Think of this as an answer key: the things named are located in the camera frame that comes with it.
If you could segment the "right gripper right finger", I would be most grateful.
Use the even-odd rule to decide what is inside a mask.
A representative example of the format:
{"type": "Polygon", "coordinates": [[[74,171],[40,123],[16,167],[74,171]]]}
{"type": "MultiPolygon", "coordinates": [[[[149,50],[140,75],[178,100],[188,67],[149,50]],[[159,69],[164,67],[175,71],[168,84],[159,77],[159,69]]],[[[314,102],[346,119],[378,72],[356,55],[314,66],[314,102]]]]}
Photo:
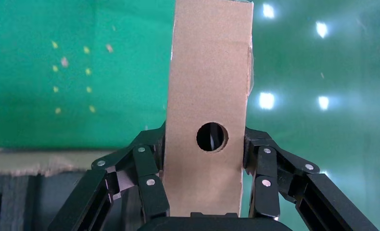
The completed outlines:
{"type": "Polygon", "coordinates": [[[377,230],[316,164],[283,150],[264,131],[245,128],[243,167],[253,176],[251,218],[275,221],[282,196],[310,231],[377,230]]]}

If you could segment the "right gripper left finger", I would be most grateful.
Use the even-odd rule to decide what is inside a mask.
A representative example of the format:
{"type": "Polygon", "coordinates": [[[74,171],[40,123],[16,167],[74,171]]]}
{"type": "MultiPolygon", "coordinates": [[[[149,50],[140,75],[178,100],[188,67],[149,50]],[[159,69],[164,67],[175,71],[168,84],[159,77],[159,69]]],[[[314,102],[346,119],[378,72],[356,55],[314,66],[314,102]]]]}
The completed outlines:
{"type": "Polygon", "coordinates": [[[141,131],[126,148],[91,164],[48,229],[101,231],[114,201],[138,187],[144,221],[169,215],[169,202],[158,174],[162,167],[165,125],[141,131]]]}

